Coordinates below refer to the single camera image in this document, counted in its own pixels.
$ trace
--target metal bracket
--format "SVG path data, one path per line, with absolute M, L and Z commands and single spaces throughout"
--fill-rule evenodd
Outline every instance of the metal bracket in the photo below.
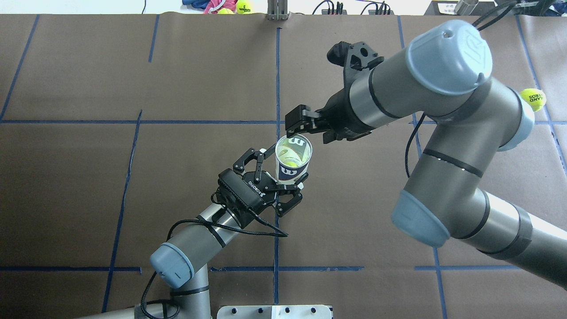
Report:
M 224 306 L 217 319 L 332 319 L 333 308 L 325 305 Z
M 268 13 L 266 18 L 272 21 L 284 21 L 289 17 L 287 0 L 268 0 Z

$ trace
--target gray robot arm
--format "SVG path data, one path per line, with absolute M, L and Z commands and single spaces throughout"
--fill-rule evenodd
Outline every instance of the gray robot arm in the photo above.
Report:
M 324 132 L 323 143 L 355 140 L 417 111 L 437 123 L 392 213 L 408 235 L 440 247 L 449 237 L 567 288 L 567 232 L 478 184 L 497 151 L 531 132 L 534 113 L 490 76 L 492 57 L 479 32 L 452 20 L 384 61 L 365 43 L 327 54 L 344 67 L 344 88 L 324 108 L 286 115 L 288 136 Z

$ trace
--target plastic cup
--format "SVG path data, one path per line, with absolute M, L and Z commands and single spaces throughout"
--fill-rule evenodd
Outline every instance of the plastic cup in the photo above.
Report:
M 276 143 L 276 179 L 282 184 L 294 184 L 307 171 L 312 150 L 311 143 L 303 135 L 282 137 Z

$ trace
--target yellow tennis ball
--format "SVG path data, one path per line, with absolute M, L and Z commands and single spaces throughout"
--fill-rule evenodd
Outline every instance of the yellow tennis ball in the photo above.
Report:
M 251 0 L 238 0 L 236 3 L 236 13 L 249 14 L 253 13 L 254 9 L 252 7 Z
M 217 11 L 217 14 L 234 14 L 234 12 L 228 8 L 222 8 Z
M 297 167 L 298 165 L 294 162 L 284 162 L 283 163 L 287 167 Z
M 534 112 L 541 110 L 545 103 L 547 103 L 545 93 L 538 89 L 525 89 L 520 93 L 520 96 L 524 101 L 528 102 Z

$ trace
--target blue cloth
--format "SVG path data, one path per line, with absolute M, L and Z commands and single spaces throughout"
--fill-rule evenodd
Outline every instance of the blue cloth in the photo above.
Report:
M 182 0 L 184 6 L 191 5 L 195 9 L 205 9 L 209 4 L 209 0 Z

